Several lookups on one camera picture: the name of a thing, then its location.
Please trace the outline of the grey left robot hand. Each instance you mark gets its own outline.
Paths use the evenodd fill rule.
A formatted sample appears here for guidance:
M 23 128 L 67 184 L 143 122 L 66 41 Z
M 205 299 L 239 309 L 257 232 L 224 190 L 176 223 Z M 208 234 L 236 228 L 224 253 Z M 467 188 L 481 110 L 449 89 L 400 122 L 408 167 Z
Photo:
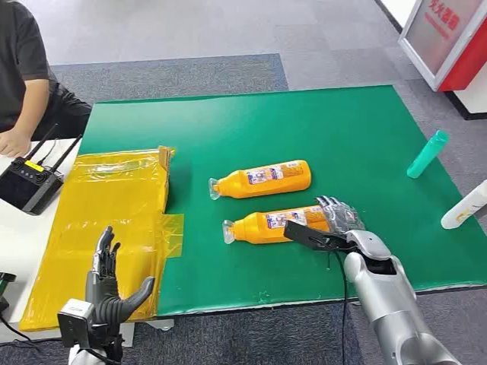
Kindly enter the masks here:
M 105 228 L 95 245 L 92 267 L 87 274 L 85 301 L 95 309 L 97 324 L 118 325 L 125 322 L 149 297 L 155 286 L 153 276 L 144 279 L 138 290 L 126 299 L 119 294 L 116 255 L 119 242 L 113 245 L 113 227 Z

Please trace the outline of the person's hand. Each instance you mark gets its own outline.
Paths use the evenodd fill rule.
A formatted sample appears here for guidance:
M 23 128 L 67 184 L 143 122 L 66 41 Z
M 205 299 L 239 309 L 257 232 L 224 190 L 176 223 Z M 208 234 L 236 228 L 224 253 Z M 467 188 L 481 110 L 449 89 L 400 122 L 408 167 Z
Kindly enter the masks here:
M 30 150 L 32 133 L 17 127 L 1 133 L 1 155 L 9 158 L 23 157 Z

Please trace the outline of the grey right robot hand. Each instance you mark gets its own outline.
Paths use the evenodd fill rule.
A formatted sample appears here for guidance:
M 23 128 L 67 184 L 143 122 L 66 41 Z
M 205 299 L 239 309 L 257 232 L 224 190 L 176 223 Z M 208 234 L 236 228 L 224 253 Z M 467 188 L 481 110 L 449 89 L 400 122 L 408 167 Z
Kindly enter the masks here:
M 354 208 L 326 195 L 319 195 L 316 200 L 324 214 L 328 224 L 327 230 L 313 229 L 294 221 L 287 221 L 284 236 L 317 251 L 349 253 L 358 249 L 356 243 L 347 240 L 347 233 L 350 230 L 365 229 L 365 225 Z

